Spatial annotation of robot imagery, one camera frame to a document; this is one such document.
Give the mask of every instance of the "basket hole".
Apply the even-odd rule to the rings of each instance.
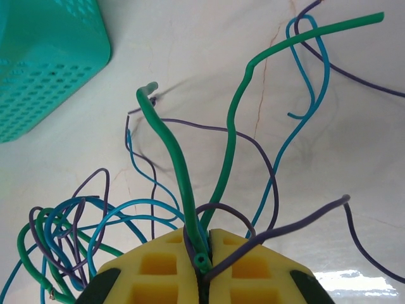
[[[178,286],[176,284],[135,283],[127,303],[136,304],[177,304]]]
[[[147,253],[142,257],[140,274],[156,276],[177,274],[177,258],[173,253]]]
[[[243,256],[232,265],[236,279],[268,279],[271,277],[267,262],[260,256]]]
[[[22,75],[24,74],[24,70],[12,70],[10,75]]]
[[[267,287],[239,287],[230,290],[231,304],[282,304],[277,289]]]
[[[6,66],[9,65],[11,62],[7,59],[0,59],[0,65]]]

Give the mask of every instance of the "purple wire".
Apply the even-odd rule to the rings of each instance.
[[[30,214],[28,216],[28,220],[29,220],[29,225],[30,225],[30,230],[32,233],[32,237],[34,238],[35,243],[38,246],[38,249],[40,249],[40,251],[42,252],[42,254],[47,258],[47,260],[49,262],[51,262],[57,269],[59,269],[60,271],[62,271],[63,273],[65,273],[66,275],[68,275],[69,277],[71,277],[72,279],[76,280],[80,285],[82,285],[82,280],[77,277],[72,270],[69,270],[67,268],[65,268],[64,266],[62,266],[62,264],[58,263],[54,257],[52,256],[52,254],[50,252],[48,252],[45,248],[45,246],[42,244],[37,230],[35,229],[35,220],[34,220],[34,213],[37,210],[42,210],[43,208],[41,207],[34,207],[33,209],[31,209]]]
[[[204,277],[203,280],[205,283],[209,283],[214,277],[221,274],[224,270],[232,266],[237,260],[242,258],[245,254],[251,251],[257,245],[263,244],[267,239],[275,238],[278,236],[283,236],[285,234],[297,231],[302,229],[309,224],[312,224],[320,217],[324,216],[326,213],[332,211],[333,209],[342,206],[343,204],[347,204],[350,200],[349,195],[343,195],[341,199],[333,201],[311,215],[308,215],[306,218],[299,220],[293,224],[289,224],[283,227],[275,228],[272,230],[266,230],[262,233],[259,233],[257,236],[252,237],[238,249],[236,249],[233,253],[231,253],[226,259],[220,262],[218,265],[214,266]]]
[[[294,22],[294,32],[296,35],[299,34],[299,29],[298,29],[298,23],[301,21],[301,19],[303,18],[303,16],[309,12],[311,9],[313,9],[315,6],[319,5],[323,0],[315,0],[314,2],[312,2],[309,6],[307,6],[306,8],[303,9],[302,12],[300,12],[297,16],[296,21]],[[308,43],[306,42],[302,42],[301,43],[308,51],[310,51],[312,54],[315,55],[315,57],[317,57],[319,60],[323,61],[322,55],[320,53],[318,53],[313,47],[311,47]],[[346,76],[347,78],[354,80],[360,84],[363,84],[366,87],[370,87],[372,89],[378,90],[378,91],[382,91],[391,95],[395,95],[395,96],[399,96],[402,98],[405,98],[405,93],[403,92],[399,92],[399,91],[395,91],[392,89],[389,89],[387,87],[382,87],[380,85],[377,84],[372,84],[371,82],[368,82],[364,79],[361,79],[333,64],[330,64],[330,68],[332,70],[335,70],[336,72],[342,74],[343,76]]]
[[[128,128],[129,128],[129,115],[130,115],[131,113],[133,114],[133,113],[137,113],[137,112],[139,112],[139,111],[140,111],[140,108],[128,112],[127,121],[125,122],[125,136],[124,136],[124,138],[125,138],[125,147],[126,147],[126,149],[128,150],[129,153],[131,153],[131,149],[129,148],[129,145],[128,145],[128,138],[127,138]],[[149,164],[149,166],[151,166],[151,168],[152,168],[152,173],[153,173],[153,179],[157,182],[157,181],[158,181],[158,175],[157,175],[157,173],[156,173],[156,168],[154,167],[153,162],[152,162],[150,159],[148,159],[146,156],[140,155],[140,154],[138,154],[138,153],[136,153],[136,152],[134,152],[134,151],[133,151],[132,153],[133,153],[135,156],[137,156],[137,157],[139,157],[139,158],[142,158],[145,162],[147,162],[147,163]],[[151,193],[151,199],[152,199],[152,200],[154,199],[154,195],[155,195],[155,193],[156,193],[156,187],[157,187],[157,186],[158,186],[158,185],[157,185],[156,183],[153,184],[152,193]],[[151,205],[151,215],[154,216],[154,206],[153,206],[153,205]],[[155,238],[154,220],[151,221],[151,237],[152,237],[152,239]]]
[[[190,127],[194,127],[194,128],[198,128],[198,129],[228,132],[227,128],[213,127],[213,126],[209,126],[209,125],[199,125],[198,123],[187,122],[187,121],[181,120],[181,119],[162,118],[162,121],[164,121],[164,122],[174,122],[174,123],[183,124],[183,125],[189,125]],[[277,181],[276,181],[273,166],[271,165],[270,160],[268,159],[268,157],[266,155],[266,152],[264,151],[264,149],[260,146],[260,144],[255,139],[251,138],[250,136],[248,136],[246,134],[238,132],[238,131],[236,132],[236,134],[238,136],[250,141],[252,144],[254,144],[256,149],[259,151],[260,155],[263,157],[263,160],[265,161],[267,169],[268,169],[268,173],[270,175],[270,179],[273,181],[274,209],[273,209],[273,216],[272,216],[272,218],[270,220],[270,225],[268,227],[268,229],[272,229],[275,222],[277,221],[278,211],[279,211],[279,208],[280,208],[280,198],[278,196],[278,186],[277,186]]]
[[[73,257],[75,259],[76,264],[80,264],[81,262],[81,257],[80,257],[80,252],[79,252],[79,241],[78,241],[78,236],[77,236],[77,225],[80,220],[80,218],[83,215],[84,207],[86,204],[85,198],[82,198],[82,201],[78,204],[76,212],[75,212],[75,217],[73,218],[73,224],[72,224],[72,233],[73,233]],[[84,287],[87,286],[87,279],[86,279],[86,274],[84,271],[84,268],[81,266],[80,268],[77,269],[79,276],[82,278],[82,282]]]
[[[109,172],[107,169],[105,168],[99,168],[96,171],[93,172],[93,174],[91,174],[88,178],[86,178],[86,180],[76,189],[76,191],[74,192],[72,198],[76,197],[77,194],[84,188],[85,185],[87,185],[87,183],[89,183],[98,173],[100,172],[104,172],[106,174],[106,186],[104,188],[104,197],[103,197],[103,202],[104,202],[104,206],[103,206],[103,218],[107,215],[108,212],[108,194],[109,194]],[[72,223],[72,227],[73,227],[73,232],[75,233],[76,237],[74,237],[73,243],[74,244],[78,244],[78,239],[77,239],[77,227],[78,227],[78,221],[80,220],[81,214],[80,216],[76,217],[75,215],[75,219],[73,220]],[[101,242],[103,241],[103,236],[104,236],[104,232],[105,232],[105,227],[103,227],[103,229],[101,229],[100,231],[100,236],[97,239],[96,244],[94,245],[94,249],[93,249],[93,255],[96,253],[96,251],[100,248]],[[74,252],[74,256],[80,256],[80,252],[78,250],[78,246],[74,246],[75,247],[75,252]],[[85,264],[87,263],[87,258],[84,258],[81,262],[77,263],[76,266],[74,266],[72,268],[72,271],[76,271],[79,268],[82,268]]]

